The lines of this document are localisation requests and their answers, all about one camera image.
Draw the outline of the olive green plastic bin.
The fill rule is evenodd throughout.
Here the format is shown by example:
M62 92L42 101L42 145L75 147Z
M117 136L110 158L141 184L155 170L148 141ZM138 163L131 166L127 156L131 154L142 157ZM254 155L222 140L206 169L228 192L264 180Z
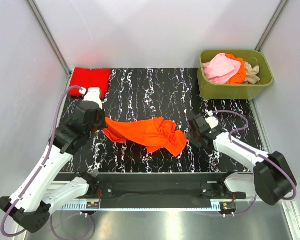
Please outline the olive green plastic bin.
M200 96L206 100L253 100L269 87L274 77L266 57L250 49L206 49L199 55L199 63L203 64L211 61L217 54L227 53L236 58L242 58L252 66L259 66L258 77L260 81L256 84L215 84L209 81L203 66L197 71L197 81Z

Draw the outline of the pink t shirt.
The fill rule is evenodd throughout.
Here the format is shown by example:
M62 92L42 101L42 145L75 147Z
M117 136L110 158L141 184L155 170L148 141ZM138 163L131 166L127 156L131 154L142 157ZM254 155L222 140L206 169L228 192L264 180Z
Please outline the pink t shirt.
M219 53L211 61L202 64L205 77L214 84L226 84L241 66L240 61L227 57L225 53Z

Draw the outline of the beige t shirt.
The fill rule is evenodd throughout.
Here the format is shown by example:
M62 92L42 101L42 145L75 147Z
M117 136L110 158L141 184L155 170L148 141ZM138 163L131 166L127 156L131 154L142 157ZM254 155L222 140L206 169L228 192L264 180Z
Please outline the beige t shirt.
M244 63L245 71L246 71L246 78L244 80L245 85L255 85L260 81L258 74L260 72L260 67L258 65L252 67L251 64L248 62Z

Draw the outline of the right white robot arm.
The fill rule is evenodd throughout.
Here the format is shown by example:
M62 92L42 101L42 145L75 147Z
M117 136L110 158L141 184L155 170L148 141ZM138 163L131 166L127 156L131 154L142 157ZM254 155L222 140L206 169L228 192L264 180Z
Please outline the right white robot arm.
M188 122L187 139L198 148L211 148L245 166L250 173L230 172L212 187L212 196L229 198L236 193L254 195L274 206L281 200L294 199L297 181L285 156L275 151L258 150L235 139L220 128L216 117L199 116Z

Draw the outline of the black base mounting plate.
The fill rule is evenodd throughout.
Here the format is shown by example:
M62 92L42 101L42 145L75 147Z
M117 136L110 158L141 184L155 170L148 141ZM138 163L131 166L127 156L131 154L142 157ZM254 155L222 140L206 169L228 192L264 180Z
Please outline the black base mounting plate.
M226 173L100 173L80 200L100 200L106 211L219 211L215 202L244 200L221 181Z

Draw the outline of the orange t shirt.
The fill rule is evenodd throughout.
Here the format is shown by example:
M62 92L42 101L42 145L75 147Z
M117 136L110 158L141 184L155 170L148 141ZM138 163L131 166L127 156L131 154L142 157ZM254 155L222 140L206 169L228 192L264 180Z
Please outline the orange t shirt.
M145 146L149 153L166 149L178 157L188 142L185 133L177 130L176 123L163 117L133 122L119 122L107 117L105 122L107 128L103 132L112 142L126 144L131 141Z
M247 78L247 71L246 71L246 68L245 68L245 61L244 61L244 59L241 58L241 57L236 58L232 54L228 54L228 53L226 53L225 56L228 59L240 62L240 67L239 67L238 72L233 77L231 77L226 82L226 84L229 84L229 85L243 85L244 82L245 82L245 80L246 80L246 78Z

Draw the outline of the folded red t shirt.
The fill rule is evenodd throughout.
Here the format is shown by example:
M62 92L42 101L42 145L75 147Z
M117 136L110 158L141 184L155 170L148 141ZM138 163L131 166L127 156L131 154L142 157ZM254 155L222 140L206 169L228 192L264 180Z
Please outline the folded red t shirt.
M101 90L101 99L106 97L109 89L111 69L87 69L76 67L73 71L69 87L80 86L88 90L89 88L99 88Z

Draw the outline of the black marble pattern mat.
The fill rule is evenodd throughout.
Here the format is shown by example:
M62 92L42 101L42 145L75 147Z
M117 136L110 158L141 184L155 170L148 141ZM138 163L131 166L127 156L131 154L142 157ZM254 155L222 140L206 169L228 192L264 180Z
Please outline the black marble pattern mat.
M113 69L103 101L106 116L118 122L163 117L187 133L190 119L218 110L217 118L228 131L241 128L244 125L241 116L245 116L249 127L236 137L263 149L251 103L201 98L197 72L195 68ZM144 146L131 141L113 143L99 131L62 168L64 173L93 170L101 173L211 173L246 172L247 168L225 154L190 143L181 155L174 157L166 149L149 153Z

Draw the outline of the left aluminium corner post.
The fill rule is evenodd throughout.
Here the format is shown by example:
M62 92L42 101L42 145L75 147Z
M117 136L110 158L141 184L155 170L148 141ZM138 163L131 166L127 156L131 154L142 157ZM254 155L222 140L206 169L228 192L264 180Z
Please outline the left aluminium corner post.
M41 29L43 35L45 36L50 48L52 49L55 57L57 58L61 68L65 72L65 74L69 77L72 73L71 68L66 62L66 59L64 58L55 38L52 35L52 32L50 31L50 28L39 8L35 0L25 0L25 3L29 7L32 15L34 16L36 22L38 23L39 28Z

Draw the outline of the aluminium corner post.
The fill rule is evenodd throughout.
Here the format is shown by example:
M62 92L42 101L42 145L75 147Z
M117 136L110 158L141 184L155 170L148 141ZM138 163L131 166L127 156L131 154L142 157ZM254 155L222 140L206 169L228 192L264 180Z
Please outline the aluminium corner post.
M267 26L265 27L256 47L254 48L255 51L261 52L265 47L267 41L269 40L272 32L274 31L277 23L279 22L281 16L285 12L286 8L288 7L290 0L280 0L279 4L277 5L275 11L273 12Z
M43 35L45 36L50 48L52 49L55 57L57 58L61 68L65 72L65 74L69 77L72 73L71 68L66 62L66 59L64 58L55 38L52 35L52 32L50 31L50 28L39 8L35 0L25 0L25 3L29 7L32 15L34 16L36 22L38 23L39 28L41 29Z

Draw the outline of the orange t shirt in bin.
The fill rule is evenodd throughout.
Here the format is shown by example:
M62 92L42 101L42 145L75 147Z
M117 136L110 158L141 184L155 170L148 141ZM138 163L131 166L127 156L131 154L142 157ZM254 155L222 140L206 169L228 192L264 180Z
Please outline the orange t shirt in bin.
M231 77L226 82L226 84L229 84L229 85L243 85L244 82L245 82L245 80L246 80L246 78L247 78L247 71L246 71L246 68L245 68L245 61L244 61L244 59L241 58L241 57L236 58L232 54L228 54L228 53L226 53L225 56L228 59L240 62L240 67L239 67L238 72L233 77Z

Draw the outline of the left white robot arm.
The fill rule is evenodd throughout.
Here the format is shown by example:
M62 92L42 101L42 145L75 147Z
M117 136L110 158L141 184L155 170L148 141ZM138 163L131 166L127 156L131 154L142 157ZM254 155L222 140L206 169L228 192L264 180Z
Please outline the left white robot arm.
M24 231L38 232L67 203L79 197L93 198L98 193L97 172L81 172L66 185L47 192L74 154L96 131L106 128L100 102L83 100L73 113L72 118L54 129L40 161L18 190L0 198L4 219L11 217Z

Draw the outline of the right aluminium corner post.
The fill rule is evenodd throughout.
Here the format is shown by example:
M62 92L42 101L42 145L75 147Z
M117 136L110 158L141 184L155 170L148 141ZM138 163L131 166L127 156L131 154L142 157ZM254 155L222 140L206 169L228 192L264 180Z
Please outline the right aluminium corner post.
M277 5L275 11L273 12L267 26L265 27L256 47L254 48L255 51L261 52L265 47L267 41L269 40L272 32L274 31L277 23L279 22L281 16L285 12L286 8L288 7L290 0L280 0L279 4Z

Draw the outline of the aluminium rail frame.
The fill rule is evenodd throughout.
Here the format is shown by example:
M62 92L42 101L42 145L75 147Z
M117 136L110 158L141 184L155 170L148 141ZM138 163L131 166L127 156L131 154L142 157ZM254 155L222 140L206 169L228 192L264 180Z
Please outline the aluminium rail frame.
M282 200L292 187L289 181L252 181L236 179L223 182L199 181L117 181L94 184L86 194L83 186L63 186L51 192L50 212L77 210L101 211L182 211L219 212L229 215L237 209L236 200L248 196L260 198L273 206Z

